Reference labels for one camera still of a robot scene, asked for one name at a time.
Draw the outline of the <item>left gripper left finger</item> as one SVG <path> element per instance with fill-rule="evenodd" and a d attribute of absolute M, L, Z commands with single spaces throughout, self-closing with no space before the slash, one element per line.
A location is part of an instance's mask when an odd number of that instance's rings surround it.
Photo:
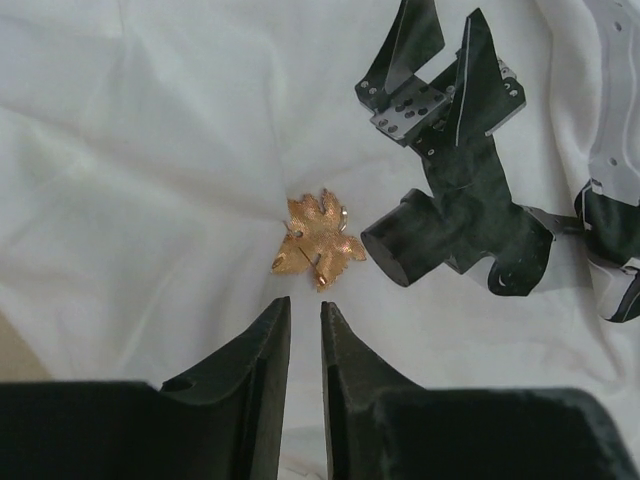
<path fill-rule="evenodd" d="M 165 381 L 162 479 L 278 475 L 291 302 L 273 300 L 240 335 Z"/>

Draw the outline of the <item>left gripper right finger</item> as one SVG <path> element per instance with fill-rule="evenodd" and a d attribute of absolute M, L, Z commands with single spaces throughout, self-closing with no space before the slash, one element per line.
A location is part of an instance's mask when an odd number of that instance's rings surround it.
<path fill-rule="evenodd" d="M 427 479 L 429 392 L 321 305 L 327 467 L 331 479 Z"/>

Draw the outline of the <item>white printed t-shirt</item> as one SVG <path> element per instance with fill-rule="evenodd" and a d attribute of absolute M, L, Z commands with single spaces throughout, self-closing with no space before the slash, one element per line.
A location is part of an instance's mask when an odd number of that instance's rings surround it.
<path fill-rule="evenodd" d="M 588 391 L 637 453 L 639 324 L 600 316 L 574 239 L 526 297 L 492 294 L 489 260 L 408 288 L 369 260 L 323 293 L 271 273 L 289 199 L 332 191 L 357 235 L 428 189 L 354 92 L 398 7 L 3 2 L 2 313 L 56 378 L 160 384 L 289 296 L 284 479 L 327 475 L 323 301 L 421 385 Z"/>

